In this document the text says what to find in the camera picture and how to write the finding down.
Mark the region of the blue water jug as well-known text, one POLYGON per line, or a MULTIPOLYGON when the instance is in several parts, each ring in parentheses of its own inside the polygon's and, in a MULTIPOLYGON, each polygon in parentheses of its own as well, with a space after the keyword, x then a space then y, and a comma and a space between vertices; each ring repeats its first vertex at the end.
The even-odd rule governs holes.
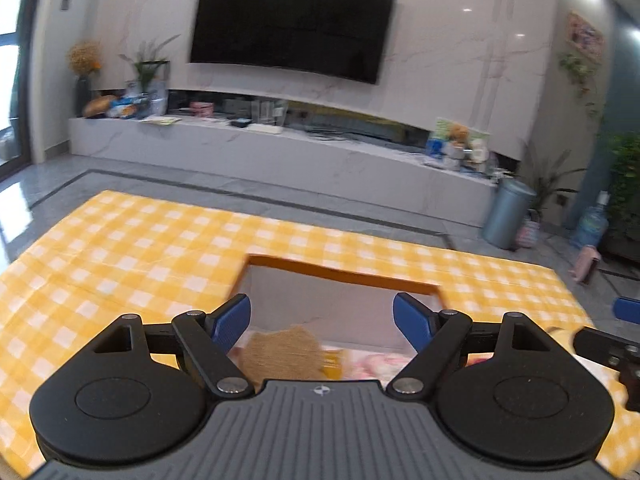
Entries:
POLYGON ((608 192, 600 192, 596 203, 584 211, 570 244, 579 249, 586 246, 598 247, 608 229, 606 206, 609 197, 608 192))

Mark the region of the hanging ivy plant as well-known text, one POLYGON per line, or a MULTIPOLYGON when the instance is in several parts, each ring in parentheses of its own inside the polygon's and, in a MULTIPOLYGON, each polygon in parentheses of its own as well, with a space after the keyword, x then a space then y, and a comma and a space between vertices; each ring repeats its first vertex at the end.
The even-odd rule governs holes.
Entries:
POLYGON ((597 83, 598 66, 580 53, 562 52, 558 56, 559 69, 574 88, 578 103, 585 107, 587 118, 600 122, 601 92, 597 83))

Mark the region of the black wall television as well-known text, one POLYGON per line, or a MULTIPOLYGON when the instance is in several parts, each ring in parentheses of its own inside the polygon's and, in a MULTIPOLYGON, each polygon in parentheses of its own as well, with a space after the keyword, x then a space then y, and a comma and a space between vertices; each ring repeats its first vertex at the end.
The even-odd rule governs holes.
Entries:
POLYGON ((376 84, 396 0, 198 0, 190 62, 376 84))

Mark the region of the round paper fan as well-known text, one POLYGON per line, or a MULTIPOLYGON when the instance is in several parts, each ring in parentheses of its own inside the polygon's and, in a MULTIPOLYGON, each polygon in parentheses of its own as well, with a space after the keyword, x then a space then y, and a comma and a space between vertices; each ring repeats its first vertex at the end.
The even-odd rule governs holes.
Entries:
POLYGON ((470 161, 474 165, 481 165, 488 161, 489 150, 484 138, 475 138, 470 143, 470 161))

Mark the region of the green plant in glass vase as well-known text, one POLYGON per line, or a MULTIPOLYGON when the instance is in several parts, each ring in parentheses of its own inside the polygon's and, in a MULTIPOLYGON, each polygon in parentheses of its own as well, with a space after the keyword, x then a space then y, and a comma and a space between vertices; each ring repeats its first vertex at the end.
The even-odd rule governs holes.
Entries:
POLYGON ((119 53, 118 57, 128 63, 137 76, 140 92, 137 96, 137 112, 139 118, 147 118, 152 114, 152 96, 150 87, 158 71, 168 63, 167 58, 160 54, 164 47, 169 46, 180 35, 174 35, 162 42, 142 41, 133 56, 119 53))

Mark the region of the pink space heater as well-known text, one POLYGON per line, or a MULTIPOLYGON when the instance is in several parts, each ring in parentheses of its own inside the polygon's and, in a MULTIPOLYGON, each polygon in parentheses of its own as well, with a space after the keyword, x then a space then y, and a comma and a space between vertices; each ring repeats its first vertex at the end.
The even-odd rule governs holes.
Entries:
POLYGON ((570 270, 574 281, 579 284, 588 285, 600 261, 601 255, 597 248, 592 245, 584 246, 578 254, 573 269, 570 270))

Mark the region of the pink white knitted hat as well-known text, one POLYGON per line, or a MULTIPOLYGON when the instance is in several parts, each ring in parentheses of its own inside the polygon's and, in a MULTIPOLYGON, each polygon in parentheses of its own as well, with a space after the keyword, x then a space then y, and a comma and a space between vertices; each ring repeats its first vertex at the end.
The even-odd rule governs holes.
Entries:
POLYGON ((398 353, 358 353, 352 357, 345 372, 345 378, 348 380, 378 380, 381 384, 386 385, 410 361, 410 356, 398 353))

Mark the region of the yellow microfiber cloth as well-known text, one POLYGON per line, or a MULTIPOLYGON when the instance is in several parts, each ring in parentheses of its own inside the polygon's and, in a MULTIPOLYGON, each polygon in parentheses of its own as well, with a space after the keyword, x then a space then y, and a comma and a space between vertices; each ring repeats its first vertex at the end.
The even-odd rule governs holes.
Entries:
POLYGON ((346 379, 349 371, 349 352, 346 349, 324 349, 321 371, 331 382, 346 379))

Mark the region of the brown flower sponge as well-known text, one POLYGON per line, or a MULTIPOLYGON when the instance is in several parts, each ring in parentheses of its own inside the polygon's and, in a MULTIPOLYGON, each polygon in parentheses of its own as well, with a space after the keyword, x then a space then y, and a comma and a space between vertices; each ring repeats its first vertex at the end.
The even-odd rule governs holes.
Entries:
POLYGON ((254 333, 240 355, 240 370, 259 390, 266 380, 322 380, 323 351, 303 326, 254 333))

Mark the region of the grey blue trash can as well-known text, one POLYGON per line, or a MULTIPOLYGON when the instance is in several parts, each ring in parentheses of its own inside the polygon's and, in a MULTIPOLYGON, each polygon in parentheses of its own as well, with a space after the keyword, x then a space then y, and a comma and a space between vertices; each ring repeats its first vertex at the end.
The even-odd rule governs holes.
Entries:
POLYGON ((535 197, 536 193, 525 183, 503 179, 482 229, 484 240, 492 246, 510 250, 535 197))

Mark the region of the white marble tv console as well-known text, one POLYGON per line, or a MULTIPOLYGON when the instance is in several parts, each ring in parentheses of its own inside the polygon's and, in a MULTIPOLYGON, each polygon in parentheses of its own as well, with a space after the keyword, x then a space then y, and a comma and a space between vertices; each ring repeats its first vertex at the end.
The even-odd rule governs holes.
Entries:
POLYGON ((279 185, 470 226, 483 224, 495 196, 489 181, 427 166, 421 154, 264 125, 72 118, 68 135, 75 155, 279 185))

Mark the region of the yellow checkered tablecloth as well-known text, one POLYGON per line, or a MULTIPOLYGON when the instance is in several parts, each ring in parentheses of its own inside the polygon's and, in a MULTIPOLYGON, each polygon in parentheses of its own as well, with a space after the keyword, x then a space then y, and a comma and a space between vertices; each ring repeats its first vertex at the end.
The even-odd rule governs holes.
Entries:
POLYGON ((104 192, 1 277, 1 460, 25 479, 612 479, 639 411, 575 352, 593 328, 543 266, 104 192), (428 400, 378 380, 212 396, 171 321, 215 311, 251 255, 435 285, 472 318, 428 400))

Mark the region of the pastel woven basket bag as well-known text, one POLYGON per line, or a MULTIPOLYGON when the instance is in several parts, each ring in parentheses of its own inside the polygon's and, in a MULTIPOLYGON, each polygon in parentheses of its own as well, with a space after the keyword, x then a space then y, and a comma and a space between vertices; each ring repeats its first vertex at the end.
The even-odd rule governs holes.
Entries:
POLYGON ((519 248, 533 248, 536 246, 540 235, 540 215, 535 209, 527 211, 525 220, 523 221, 515 243, 519 248))

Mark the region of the teddy bear bouquet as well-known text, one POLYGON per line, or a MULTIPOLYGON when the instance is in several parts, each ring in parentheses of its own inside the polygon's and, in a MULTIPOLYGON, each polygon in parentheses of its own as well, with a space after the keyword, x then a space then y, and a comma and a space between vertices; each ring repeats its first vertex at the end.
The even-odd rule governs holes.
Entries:
POLYGON ((452 122, 448 127, 447 142, 442 148, 444 167, 447 170, 458 171, 465 160, 465 150, 468 148, 469 129, 452 122))

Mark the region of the framed wall picture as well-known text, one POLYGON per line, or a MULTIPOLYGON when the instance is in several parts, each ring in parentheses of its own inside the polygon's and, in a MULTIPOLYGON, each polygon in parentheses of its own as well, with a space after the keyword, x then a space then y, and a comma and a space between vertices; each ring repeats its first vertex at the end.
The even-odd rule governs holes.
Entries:
POLYGON ((600 64, 605 50, 605 36, 578 13, 566 18, 566 41, 590 62, 600 64))

